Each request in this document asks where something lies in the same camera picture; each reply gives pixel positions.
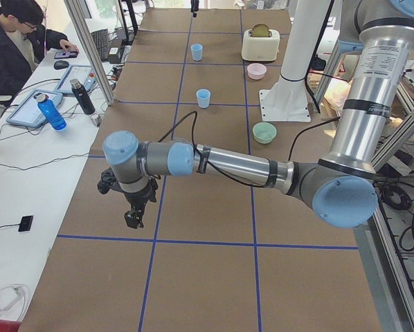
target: white cable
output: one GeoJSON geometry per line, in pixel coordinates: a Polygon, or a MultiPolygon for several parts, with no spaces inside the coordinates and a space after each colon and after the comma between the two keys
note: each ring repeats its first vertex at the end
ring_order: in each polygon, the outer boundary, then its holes
{"type": "Polygon", "coordinates": [[[24,284],[12,284],[7,285],[0,288],[0,298],[4,296],[4,293],[7,293],[6,291],[8,289],[12,289],[13,292],[15,292],[15,296],[13,299],[8,300],[8,303],[6,304],[0,304],[0,319],[11,319],[11,317],[5,317],[6,312],[8,312],[11,308],[14,308],[18,303],[22,301],[22,307],[21,307],[21,313],[19,314],[16,321],[20,322],[24,318],[24,315],[26,314],[27,308],[28,308],[28,298],[30,296],[30,289],[27,285],[24,284]]]}

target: red chair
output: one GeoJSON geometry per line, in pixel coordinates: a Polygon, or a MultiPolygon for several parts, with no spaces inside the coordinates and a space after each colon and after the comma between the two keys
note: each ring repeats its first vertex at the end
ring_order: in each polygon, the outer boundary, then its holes
{"type": "Polygon", "coordinates": [[[20,322],[10,320],[0,320],[0,332],[17,332],[20,324],[20,322]]]}

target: bottle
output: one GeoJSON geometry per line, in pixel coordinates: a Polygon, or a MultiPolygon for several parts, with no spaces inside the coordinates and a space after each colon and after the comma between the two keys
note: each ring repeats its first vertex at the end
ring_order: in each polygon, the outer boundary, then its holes
{"type": "Polygon", "coordinates": [[[38,102],[38,108],[44,114],[47,121],[50,122],[54,130],[62,130],[67,126],[64,118],[45,93],[40,93],[36,97],[36,101],[38,102]]]}
{"type": "Polygon", "coordinates": [[[87,90],[84,88],[84,86],[80,83],[80,81],[76,78],[73,78],[70,80],[70,84],[71,90],[75,95],[76,100],[80,104],[82,110],[84,111],[84,114],[87,114],[89,116],[90,114],[95,113],[95,107],[90,100],[89,94],[87,93],[87,90]]]}

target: robotic arm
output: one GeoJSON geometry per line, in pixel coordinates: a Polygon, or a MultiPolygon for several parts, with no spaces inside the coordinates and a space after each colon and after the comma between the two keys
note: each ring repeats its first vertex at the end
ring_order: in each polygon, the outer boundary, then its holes
{"type": "Polygon", "coordinates": [[[414,48],[414,0],[345,0],[341,26],[340,39],[361,40],[363,52],[330,152],[317,164],[281,163],[182,142],[139,142],[130,132],[117,131],[104,141],[111,168],[102,174],[100,192],[122,192],[132,207],[125,214],[128,226],[143,227],[145,204],[156,201],[156,176],[187,176],[195,169],[276,188],[337,227],[366,222],[377,206],[370,161],[414,48]]]}

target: bowl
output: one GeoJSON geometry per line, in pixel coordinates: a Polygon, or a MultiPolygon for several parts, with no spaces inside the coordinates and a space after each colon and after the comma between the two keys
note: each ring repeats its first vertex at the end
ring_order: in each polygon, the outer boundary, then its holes
{"type": "Polygon", "coordinates": [[[247,74],[254,80],[260,80],[264,77],[267,72],[267,68],[263,64],[249,64],[247,66],[247,74]]]}
{"type": "Polygon", "coordinates": [[[256,142],[261,144],[268,144],[276,137],[276,127],[268,122],[255,124],[252,132],[256,142]]]}

